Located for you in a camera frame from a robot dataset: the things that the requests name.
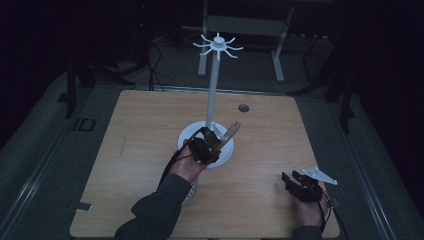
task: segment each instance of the black device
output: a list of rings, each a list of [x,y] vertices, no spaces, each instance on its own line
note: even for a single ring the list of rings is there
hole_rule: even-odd
[[[299,184],[290,180],[284,172],[281,173],[281,180],[286,183],[286,190],[302,202],[319,202],[322,197],[322,188],[318,185],[318,180],[307,175],[301,175],[293,170],[292,176]]]
[[[203,138],[196,137],[199,133],[203,134]],[[192,157],[196,162],[201,162],[202,164],[208,165],[218,161],[221,148],[224,146],[224,144],[222,144],[222,141],[208,127],[201,127],[184,142],[183,146],[178,151],[174,153],[162,173],[159,186],[162,184],[172,165],[181,159],[178,157],[186,146],[190,148]]]
[[[216,134],[208,127],[202,127],[198,132],[203,134],[203,139],[192,136],[191,139],[188,140],[188,147],[190,148],[194,160],[205,165],[218,161],[219,154],[221,153],[221,140],[219,140]]]

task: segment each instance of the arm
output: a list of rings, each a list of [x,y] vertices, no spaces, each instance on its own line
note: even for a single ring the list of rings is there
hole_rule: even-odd
[[[186,147],[180,157],[190,156]],[[206,168],[192,157],[177,161],[156,192],[139,200],[131,209],[135,215],[115,233],[116,240],[168,239],[181,212],[181,204],[199,174]]]
[[[293,240],[321,240],[321,229],[316,226],[301,226],[293,230]]]

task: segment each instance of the black cable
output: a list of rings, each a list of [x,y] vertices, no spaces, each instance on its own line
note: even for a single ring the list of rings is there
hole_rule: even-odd
[[[119,75],[129,75],[131,73],[134,73],[138,70],[142,70],[145,67],[145,64],[143,63],[136,63],[134,66],[126,68],[126,69],[122,69],[122,70],[111,70],[114,71],[115,73],[119,74]]]
[[[324,232],[325,225],[327,224],[327,221],[325,220],[324,210],[322,209],[322,206],[321,206],[321,202],[320,202],[321,199],[318,199],[318,196],[316,195],[312,186],[309,183],[307,183],[307,185],[308,185],[309,190],[311,190],[312,194],[314,194],[315,199],[317,199],[316,203],[318,205],[319,211],[321,212],[321,232]]]
[[[173,81],[173,79],[172,79],[170,76],[167,76],[167,75],[165,75],[165,74],[161,74],[161,73],[160,73],[160,72],[158,72],[158,71],[155,71],[155,72],[154,72],[154,75],[155,75],[156,81],[158,82],[158,84],[159,84],[159,85],[160,85],[160,87],[162,88],[162,91],[165,91],[165,89],[163,88],[163,85],[162,85],[162,83],[160,82],[160,80],[159,80],[159,78],[157,77],[157,75],[159,75],[159,76],[163,76],[163,77],[166,77],[166,78],[168,78],[168,79],[169,79],[169,82],[165,83],[164,85],[170,85],[170,84],[172,83],[172,81]],[[134,89],[137,89],[138,87],[141,87],[141,86],[144,86],[144,85],[148,85],[148,84],[149,84],[149,82],[147,82],[147,83],[140,83],[140,84],[137,84],[137,85],[135,85],[134,87],[130,88],[130,90],[134,90]]]
[[[174,165],[174,163],[176,163],[177,161],[179,161],[179,160],[181,160],[181,159],[183,159],[183,158],[186,158],[186,157],[192,156],[192,155],[188,155],[188,156],[185,156],[185,157],[178,158],[178,156],[180,156],[181,152],[182,152],[182,151],[183,151],[183,149],[184,149],[184,148],[185,148],[185,147],[186,147],[186,146],[190,143],[190,141],[191,141],[191,140],[193,140],[193,138],[194,138],[197,134],[199,134],[199,133],[200,133],[200,130],[201,130],[201,129],[199,129],[199,130],[197,130],[196,132],[194,132],[194,133],[193,133],[193,135],[191,135],[191,137],[190,137],[187,141],[185,141],[185,142],[183,143],[183,146],[182,146],[182,147],[181,147],[178,151],[176,151],[176,152],[174,153],[174,155],[171,157],[171,160],[169,160],[168,164],[166,165],[165,169],[163,170],[162,177],[160,178],[158,188],[159,188],[159,186],[162,184],[162,182],[163,182],[163,180],[165,179],[166,175],[169,173],[169,170],[171,170],[171,167],[172,167],[172,165]]]
[[[325,224],[327,224],[328,219],[331,216],[331,210],[332,210],[333,206],[331,206],[331,201],[330,201],[330,198],[327,196],[327,194],[325,194],[324,192],[322,194],[324,194],[324,196],[325,196],[325,198],[327,198],[327,202],[328,202],[328,216],[327,216],[327,219],[325,220]]]
[[[139,10],[138,21],[140,22],[140,25],[138,26],[138,30],[140,32],[140,36],[142,38],[142,41],[146,41],[144,43],[148,44],[147,48],[154,47],[154,48],[157,49],[157,47],[155,47],[152,44],[151,36],[150,36],[151,35],[151,28],[152,28],[152,26],[151,26],[151,24],[152,24],[151,23],[152,22],[152,15],[151,15],[152,9],[151,8],[153,8],[152,2],[135,0],[133,3],[134,3],[134,6],[136,7],[136,9]],[[159,58],[156,61],[156,63],[154,64],[153,67],[152,67],[152,64],[150,63],[148,55],[149,54],[147,54],[146,64],[149,67],[149,71],[150,71],[149,82],[148,82],[149,91],[154,91],[154,87],[153,87],[153,85],[154,85],[154,72],[155,72],[156,66],[158,65],[159,60],[161,58],[161,52],[159,51]]]
[[[338,221],[338,222],[339,222],[339,224],[340,224],[340,227],[342,228],[343,234],[345,235],[345,239],[346,239],[346,240],[348,240],[348,239],[349,239],[349,237],[348,237],[348,235],[347,235],[346,227],[345,227],[345,225],[344,225],[344,223],[343,223],[342,219],[340,218],[340,216],[339,216],[339,214],[337,213],[336,209],[333,209],[333,212],[334,212],[334,216],[336,216],[336,219],[337,219],[337,221]]]
[[[160,60],[161,60],[161,58],[162,58],[162,52],[161,52],[161,50],[160,50],[158,47],[156,47],[154,44],[152,45],[152,48],[154,48],[154,49],[156,49],[156,50],[158,51],[158,53],[159,53],[159,57],[158,57],[158,59],[156,60],[156,63],[155,63],[155,65],[154,65],[154,66],[152,66],[150,62],[148,63],[149,70],[150,70],[150,77],[149,77],[149,90],[150,90],[150,91],[154,91],[154,84],[155,84],[155,80],[156,80],[157,84],[161,87],[162,91],[165,91],[165,89],[163,88],[163,84],[162,84],[162,82],[159,80],[158,75],[159,75],[159,76],[166,77],[166,78],[168,78],[168,79],[169,79],[169,82],[168,82],[168,83],[166,83],[167,85],[170,85],[170,84],[172,83],[173,79],[172,79],[170,76],[167,76],[167,75],[165,75],[165,74],[162,74],[162,73],[160,73],[160,72],[156,71],[156,68],[157,68],[157,66],[158,66],[158,64],[159,64],[159,61],[160,61]]]

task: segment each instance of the hand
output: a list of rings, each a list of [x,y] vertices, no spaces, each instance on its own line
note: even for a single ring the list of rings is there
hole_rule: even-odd
[[[325,197],[324,194],[322,195],[320,204],[324,212],[324,216],[326,216],[328,212],[328,207],[327,197]],[[295,197],[293,197],[293,199],[296,204],[297,216],[299,218],[300,224],[302,226],[321,227],[322,216],[318,204],[316,202],[305,203]]]
[[[196,163],[191,156],[191,151],[188,146],[186,146],[182,151],[180,156],[181,158],[177,162],[175,162],[169,173],[177,174],[178,176],[184,178],[189,183],[193,183],[196,181],[197,177],[199,177],[200,173],[206,169],[207,165],[202,163]]]

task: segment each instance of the white stand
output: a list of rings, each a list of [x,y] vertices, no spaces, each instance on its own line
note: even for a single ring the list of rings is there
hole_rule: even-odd
[[[216,86],[218,83],[218,75],[219,75],[219,65],[220,65],[220,61],[221,61],[221,52],[225,52],[228,56],[232,57],[232,58],[237,58],[236,56],[231,55],[228,51],[228,49],[232,49],[232,50],[241,50],[243,48],[232,48],[227,46],[228,43],[231,43],[235,40],[235,38],[233,38],[231,41],[229,42],[225,42],[225,39],[219,36],[219,33],[217,33],[216,37],[213,39],[213,41],[210,41],[208,39],[206,39],[203,35],[201,35],[203,38],[203,43],[209,43],[209,44],[203,44],[203,45],[199,45],[196,43],[193,43],[194,46],[196,47],[200,47],[202,48],[202,52],[200,53],[201,56],[207,55],[208,53],[210,53],[211,51],[213,52],[213,62],[212,62],[212,71],[211,71],[211,80],[210,80],[210,85],[209,85],[209,96],[208,96],[208,110],[206,113],[206,121],[200,121],[200,122],[195,122],[190,124],[189,126],[187,126],[180,134],[180,136],[178,137],[178,149],[180,149],[183,146],[184,140],[185,139],[189,139],[193,133],[195,133],[197,130],[199,130],[202,127],[208,127],[209,129],[213,128],[213,131],[215,131],[216,133],[226,133],[227,129],[222,126],[219,123],[215,123],[212,122],[212,118],[213,118],[213,111],[215,108],[215,96],[216,96]],[[210,49],[208,51],[204,51],[205,47],[210,47]],[[196,137],[203,137],[203,135],[201,133],[199,133],[198,136]],[[219,159],[208,165],[208,169],[211,168],[216,168],[221,166],[222,164],[226,163],[231,155],[233,154],[234,151],[234,140],[230,139],[225,145],[224,147],[221,149],[221,153],[219,154]],[[190,190],[190,193],[187,195],[186,199],[183,202],[183,205],[187,204],[189,201],[191,201],[191,199],[196,195],[198,189],[198,184],[197,184],[197,180],[192,184],[192,188]]]

